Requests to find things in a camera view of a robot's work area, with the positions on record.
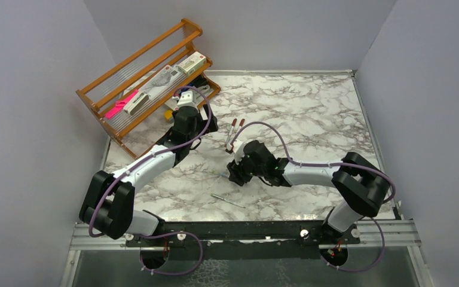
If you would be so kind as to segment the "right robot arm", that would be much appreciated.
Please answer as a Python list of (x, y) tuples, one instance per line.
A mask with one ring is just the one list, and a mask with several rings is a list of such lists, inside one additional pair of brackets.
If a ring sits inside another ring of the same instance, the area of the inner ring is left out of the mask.
[(272, 187), (319, 185), (335, 188), (343, 202), (323, 221), (322, 238), (336, 243), (358, 220), (375, 217), (392, 189), (390, 179), (356, 152), (348, 152), (337, 163), (301, 163), (275, 157), (264, 143), (254, 140), (229, 145), (234, 155), (227, 164), (229, 180), (244, 186), (259, 178)]

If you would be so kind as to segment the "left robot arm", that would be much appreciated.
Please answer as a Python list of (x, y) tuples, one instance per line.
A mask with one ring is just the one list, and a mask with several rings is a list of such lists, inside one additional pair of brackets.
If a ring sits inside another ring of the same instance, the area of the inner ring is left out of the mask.
[(205, 104), (203, 109), (206, 119), (197, 108), (179, 108), (173, 114), (174, 125), (144, 156), (121, 170), (94, 174), (79, 212), (91, 237), (119, 239), (125, 234), (140, 234), (149, 245), (161, 243), (164, 230), (159, 217), (136, 210), (135, 193), (178, 165), (192, 150), (193, 142), (218, 130), (210, 106)]

